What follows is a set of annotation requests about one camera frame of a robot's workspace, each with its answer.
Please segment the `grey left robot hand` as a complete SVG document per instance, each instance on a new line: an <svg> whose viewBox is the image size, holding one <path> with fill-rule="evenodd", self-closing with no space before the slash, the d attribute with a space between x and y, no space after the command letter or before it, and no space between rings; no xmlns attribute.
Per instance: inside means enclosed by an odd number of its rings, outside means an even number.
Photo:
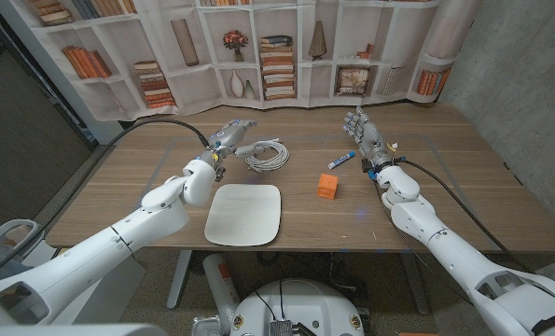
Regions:
<svg viewBox="0 0 555 336"><path fill-rule="evenodd" d="M219 131L211 135L209 138L210 147L201 153L199 160L211 164L214 161L225 159L230 154L247 158L263 153L268 147L267 145L240 145L246 131L256 125L257 122L253 119L234 119L228 122Z"/></svg>

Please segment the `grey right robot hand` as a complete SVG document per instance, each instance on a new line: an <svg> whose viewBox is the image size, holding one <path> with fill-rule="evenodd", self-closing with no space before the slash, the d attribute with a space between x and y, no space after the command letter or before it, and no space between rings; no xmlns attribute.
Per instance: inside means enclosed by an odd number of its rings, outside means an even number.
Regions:
<svg viewBox="0 0 555 336"><path fill-rule="evenodd" d="M356 142L360 154L374 169L380 171L393 163L382 134L361 106L357 106L354 112L348 112L344 122L343 130Z"/></svg>

